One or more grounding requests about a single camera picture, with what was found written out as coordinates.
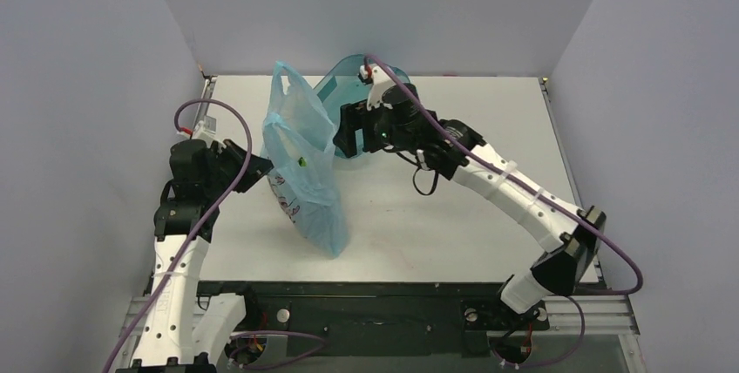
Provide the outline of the light blue plastic bag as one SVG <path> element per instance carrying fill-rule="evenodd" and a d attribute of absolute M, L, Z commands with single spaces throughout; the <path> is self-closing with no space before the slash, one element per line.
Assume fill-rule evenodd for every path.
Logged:
<path fill-rule="evenodd" d="M 277 61 L 261 125 L 262 151 L 274 166 L 268 182 L 301 237 L 331 259 L 349 242 L 333 168 L 336 132 L 306 79 Z M 298 166 L 299 157 L 306 159 L 306 167 Z"/>

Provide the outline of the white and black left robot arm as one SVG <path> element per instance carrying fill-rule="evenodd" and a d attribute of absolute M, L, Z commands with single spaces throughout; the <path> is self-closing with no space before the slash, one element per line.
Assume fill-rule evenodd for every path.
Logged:
<path fill-rule="evenodd" d="M 242 293 L 226 293 L 195 317 L 200 272 L 213 239 L 220 204 L 245 193 L 272 163 L 231 139 L 186 139 L 170 149 L 172 177 L 153 217 L 152 290 L 125 333 L 142 328 L 125 372 L 215 372 L 237 329 L 250 329 L 260 305 Z"/>

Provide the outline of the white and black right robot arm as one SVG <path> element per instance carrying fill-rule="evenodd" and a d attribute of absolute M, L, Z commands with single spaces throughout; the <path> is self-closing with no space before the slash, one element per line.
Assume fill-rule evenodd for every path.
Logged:
<path fill-rule="evenodd" d="M 491 305 L 498 324 L 512 327 L 543 298 L 571 295 L 600 247 L 594 230 L 604 226 L 605 214 L 558 199 L 470 126 L 439 119 L 416 99 L 416 87 L 405 83 L 386 89 L 377 106 L 367 99 L 341 105 L 335 145 L 348 158 L 381 150 L 413 153 L 420 169 L 469 188 L 532 236 L 544 253 L 499 290 Z"/>

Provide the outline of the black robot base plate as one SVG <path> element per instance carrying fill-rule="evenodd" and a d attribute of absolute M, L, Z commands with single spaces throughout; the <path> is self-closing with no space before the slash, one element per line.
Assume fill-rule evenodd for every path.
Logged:
<path fill-rule="evenodd" d="M 547 331 L 543 302 L 516 315 L 498 299 L 497 282 L 201 281 L 197 296 L 237 294 L 247 315 L 237 329 L 301 332 L 327 341 L 322 356 L 485 356 L 497 336 L 508 342 Z"/>

